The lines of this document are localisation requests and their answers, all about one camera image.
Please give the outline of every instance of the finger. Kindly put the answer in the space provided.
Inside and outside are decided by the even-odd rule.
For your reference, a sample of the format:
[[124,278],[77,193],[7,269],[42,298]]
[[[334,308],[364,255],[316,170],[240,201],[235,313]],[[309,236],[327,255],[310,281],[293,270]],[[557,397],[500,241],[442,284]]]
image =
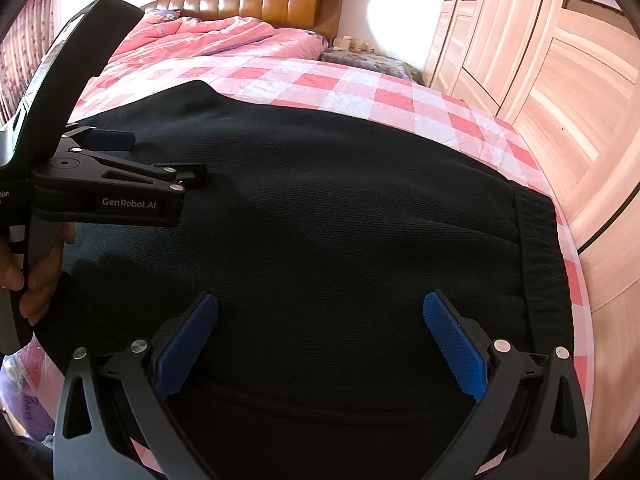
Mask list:
[[29,290],[40,290],[51,283],[57,283],[60,278],[60,267],[62,265],[62,238],[58,238],[53,245],[49,256],[39,260],[29,270],[27,284]]
[[49,303],[55,290],[55,283],[40,290],[27,290],[20,298],[20,315],[29,318],[39,313]]
[[42,318],[47,315],[47,312],[49,311],[49,305],[49,303],[45,304],[45,306],[41,308],[36,314],[29,316],[27,318],[27,322],[31,326],[38,324],[42,320]]
[[18,261],[3,239],[0,239],[0,285],[11,290],[22,290],[24,287],[24,275]]
[[60,228],[60,238],[62,238],[65,243],[72,244],[76,241],[76,224],[73,222],[65,222],[62,224]]

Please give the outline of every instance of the pillow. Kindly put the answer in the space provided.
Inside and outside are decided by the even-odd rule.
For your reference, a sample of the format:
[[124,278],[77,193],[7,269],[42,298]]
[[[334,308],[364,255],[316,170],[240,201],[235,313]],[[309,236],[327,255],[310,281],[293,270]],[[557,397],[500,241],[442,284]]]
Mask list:
[[156,23],[172,22],[180,18],[180,10],[163,10],[163,9],[149,9],[145,11],[145,15],[138,24],[129,33],[129,36],[135,34],[137,31],[142,30],[149,25],[155,25]]

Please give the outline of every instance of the black fabric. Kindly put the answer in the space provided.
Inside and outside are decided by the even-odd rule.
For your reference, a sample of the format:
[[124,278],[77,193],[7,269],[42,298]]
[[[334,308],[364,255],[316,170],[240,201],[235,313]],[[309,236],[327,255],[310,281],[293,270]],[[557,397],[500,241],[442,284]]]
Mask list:
[[37,440],[18,436],[31,463],[42,471],[47,479],[53,479],[53,450]]
[[76,347],[119,351],[215,294],[168,404],[225,480],[420,478],[473,406],[422,321],[434,288],[492,338],[573,348],[551,200],[455,150],[203,82],[81,124],[211,175],[176,229],[78,225],[36,334],[65,370]]

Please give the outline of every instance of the pink checkered bedsheet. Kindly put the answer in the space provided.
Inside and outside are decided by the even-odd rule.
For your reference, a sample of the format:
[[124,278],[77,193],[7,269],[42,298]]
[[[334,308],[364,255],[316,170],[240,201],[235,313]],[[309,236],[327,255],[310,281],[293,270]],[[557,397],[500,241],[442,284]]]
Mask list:
[[577,249],[548,181],[511,125],[413,82],[318,61],[254,56],[112,65],[89,82],[72,120],[192,79],[201,79],[222,94],[248,102],[328,110],[402,128],[466,153],[511,180],[551,196],[556,203],[558,235],[571,290],[574,364],[590,414],[593,328]]

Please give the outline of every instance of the curtain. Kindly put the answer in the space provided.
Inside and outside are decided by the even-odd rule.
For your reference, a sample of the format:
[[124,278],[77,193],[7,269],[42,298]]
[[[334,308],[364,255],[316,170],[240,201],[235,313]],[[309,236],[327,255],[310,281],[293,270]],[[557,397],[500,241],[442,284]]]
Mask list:
[[53,39],[52,0],[28,0],[0,44],[0,124],[17,110]]

